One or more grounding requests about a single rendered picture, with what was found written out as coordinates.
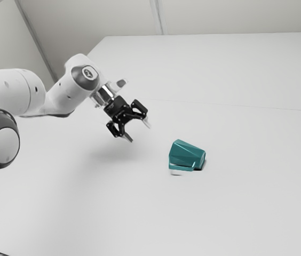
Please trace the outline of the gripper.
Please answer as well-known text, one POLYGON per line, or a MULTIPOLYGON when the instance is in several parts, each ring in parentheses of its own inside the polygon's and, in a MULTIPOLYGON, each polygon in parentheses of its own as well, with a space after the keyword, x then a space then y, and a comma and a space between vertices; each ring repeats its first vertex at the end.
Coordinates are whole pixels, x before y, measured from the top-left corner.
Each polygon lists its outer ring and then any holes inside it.
POLYGON ((125 131, 125 125, 132 119, 141 120, 147 128, 151 128, 148 121, 148 109, 137 99, 129 105, 123 97, 111 100, 104 108, 104 112, 111 118, 106 126, 115 138, 123 138, 132 143, 132 137, 125 131))

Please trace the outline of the teal faceted mug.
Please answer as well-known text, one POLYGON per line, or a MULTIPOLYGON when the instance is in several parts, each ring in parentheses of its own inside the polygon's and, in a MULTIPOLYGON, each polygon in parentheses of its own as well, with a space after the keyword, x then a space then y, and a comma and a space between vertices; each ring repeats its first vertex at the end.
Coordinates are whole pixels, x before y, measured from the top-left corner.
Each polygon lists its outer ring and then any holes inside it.
POLYGON ((206 152, 180 139, 175 140, 169 151, 168 167, 176 171, 201 171, 206 152))

